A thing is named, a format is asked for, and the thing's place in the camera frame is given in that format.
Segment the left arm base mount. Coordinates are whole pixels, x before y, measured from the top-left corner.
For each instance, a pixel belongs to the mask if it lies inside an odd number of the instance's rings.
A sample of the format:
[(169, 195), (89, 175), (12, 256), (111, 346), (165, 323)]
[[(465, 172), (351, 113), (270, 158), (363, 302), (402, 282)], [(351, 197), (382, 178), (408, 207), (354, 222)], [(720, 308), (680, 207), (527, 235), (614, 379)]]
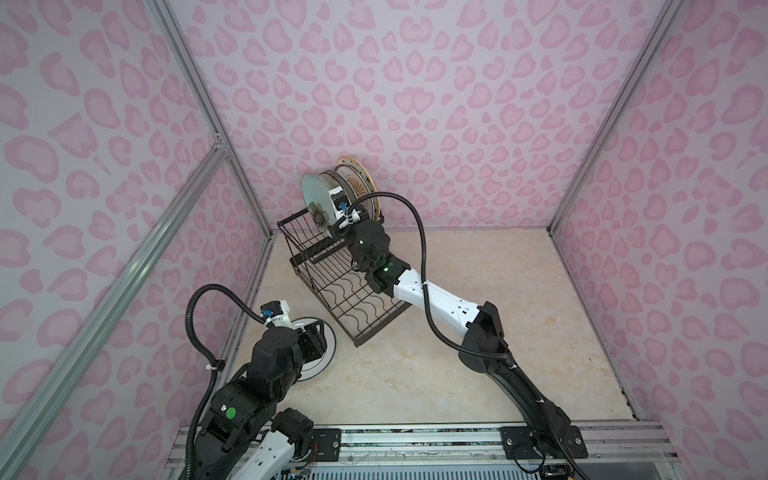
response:
[(302, 433), (295, 443), (294, 463), (329, 463), (340, 457), (342, 430), (338, 428), (314, 428)]

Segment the white plate brown rim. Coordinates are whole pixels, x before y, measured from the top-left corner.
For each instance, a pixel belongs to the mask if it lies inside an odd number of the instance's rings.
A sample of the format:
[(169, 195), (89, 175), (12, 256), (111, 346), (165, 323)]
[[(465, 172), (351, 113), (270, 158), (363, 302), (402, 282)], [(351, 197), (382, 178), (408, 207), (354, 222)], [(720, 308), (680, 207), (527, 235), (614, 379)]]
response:
[(340, 187), (350, 202), (357, 199), (357, 193), (355, 190), (351, 187), (351, 185), (347, 182), (345, 178), (343, 178), (338, 172), (333, 170), (326, 170), (324, 172), (321, 172), (319, 176), (325, 181), (325, 183), (330, 187), (330, 189), (334, 189), (336, 187)]

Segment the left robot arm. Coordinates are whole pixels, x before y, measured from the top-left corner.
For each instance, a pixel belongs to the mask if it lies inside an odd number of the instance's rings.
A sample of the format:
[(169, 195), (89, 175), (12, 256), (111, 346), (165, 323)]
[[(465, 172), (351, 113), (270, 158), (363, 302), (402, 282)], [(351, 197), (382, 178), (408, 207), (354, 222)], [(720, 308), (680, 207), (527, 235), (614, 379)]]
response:
[(304, 365), (326, 357), (325, 333), (321, 320), (297, 329), (270, 327), (253, 346), (251, 361), (217, 391), (212, 372), (190, 424), (182, 479), (227, 478), (254, 441), (259, 447), (240, 476), (270, 479), (290, 462), (315, 454), (314, 422), (296, 409), (277, 407), (301, 379)]

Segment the white plate dark blue rim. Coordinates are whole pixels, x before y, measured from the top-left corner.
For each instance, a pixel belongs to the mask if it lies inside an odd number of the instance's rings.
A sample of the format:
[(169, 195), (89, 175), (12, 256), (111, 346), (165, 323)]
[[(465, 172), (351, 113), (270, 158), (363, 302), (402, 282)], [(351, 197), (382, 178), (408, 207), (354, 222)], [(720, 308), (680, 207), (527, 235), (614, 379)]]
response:
[(340, 175), (343, 178), (345, 178), (347, 182), (351, 185), (351, 187), (355, 190), (355, 192), (357, 193), (357, 199), (368, 193), (366, 185), (363, 183), (363, 181), (359, 178), (357, 174), (351, 174), (348, 176), (345, 176), (342, 174)]

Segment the cream star cartoon plate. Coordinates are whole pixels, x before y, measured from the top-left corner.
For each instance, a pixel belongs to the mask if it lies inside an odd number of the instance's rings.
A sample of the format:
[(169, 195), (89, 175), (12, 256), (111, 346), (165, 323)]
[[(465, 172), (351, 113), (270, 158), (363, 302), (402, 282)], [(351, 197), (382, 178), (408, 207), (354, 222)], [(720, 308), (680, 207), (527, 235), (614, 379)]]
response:
[[(372, 177), (366, 168), (352, 157), (340, 157), (336, 161), (334, 171), (347, 182), (357, 197), (362, 197), (376, 191)], [(362, 205), (371, 219), (376, 221), (381, 219), (381, 206), (377, 197), (365, 200)]]

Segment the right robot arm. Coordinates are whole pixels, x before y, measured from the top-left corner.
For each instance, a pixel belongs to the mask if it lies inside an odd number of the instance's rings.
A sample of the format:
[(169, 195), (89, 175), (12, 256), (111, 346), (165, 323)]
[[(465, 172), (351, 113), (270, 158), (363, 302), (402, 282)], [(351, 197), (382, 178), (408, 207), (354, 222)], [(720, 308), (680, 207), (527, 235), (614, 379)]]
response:
[(583, 436), (565, 411), (546, 397), (514, 358), (498, 308), (465, 300), (429, 281), (426, 233), (419, 230), (420, 267), (395, 255), (384, 227), (373, 220), (340, 220), (330, 235), (347, 247), (355, 270), (368, 286), (419, 307), (432, 333), (457, 352), (469, 370), (487, 376), (512, 401), (529, 429), (529, 447), (543, 458), (573, 465), (588, 456)]

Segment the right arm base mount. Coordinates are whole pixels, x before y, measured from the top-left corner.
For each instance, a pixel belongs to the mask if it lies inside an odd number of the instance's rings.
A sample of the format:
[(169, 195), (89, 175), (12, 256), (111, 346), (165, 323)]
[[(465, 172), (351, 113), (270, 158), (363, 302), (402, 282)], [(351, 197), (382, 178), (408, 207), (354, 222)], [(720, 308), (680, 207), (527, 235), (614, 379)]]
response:
[[(547, 459), (565, 460), (563, 450), (557, 442), (545, 433), (536, 433), (527, 426), (506, 426), (499, 429), (501, 443), (507, 460), (535, 460), (542, 457)], [(589, 456), (586, 441), (581, 430), (571, 425), (560, 443), (566, 452), (576, 460), (586, 459)]]

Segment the light green flower plate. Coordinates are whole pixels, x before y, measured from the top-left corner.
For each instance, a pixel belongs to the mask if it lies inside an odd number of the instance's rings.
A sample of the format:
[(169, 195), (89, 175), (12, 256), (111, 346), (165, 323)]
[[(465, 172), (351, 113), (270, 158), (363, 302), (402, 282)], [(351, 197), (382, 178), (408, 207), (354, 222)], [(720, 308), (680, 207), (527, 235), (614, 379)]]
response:
[(308, 173), (302, 177), (301, 188), (310, 217), (320, 232), (329, 235), (336, 222), (330, 187), (319, 175)]

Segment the black wire dish rack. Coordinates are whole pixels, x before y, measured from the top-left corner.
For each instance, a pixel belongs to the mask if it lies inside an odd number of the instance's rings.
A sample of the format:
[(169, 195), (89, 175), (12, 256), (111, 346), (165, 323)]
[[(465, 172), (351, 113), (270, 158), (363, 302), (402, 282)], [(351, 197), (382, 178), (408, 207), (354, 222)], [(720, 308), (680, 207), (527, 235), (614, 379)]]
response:
[(354, 345), (366, 343), (409, 308), (374, 292), (353, 269), (343, 242), (321, 232), (306, 209), (280, 220), (277, 227), (286, 239), (294, 272)]

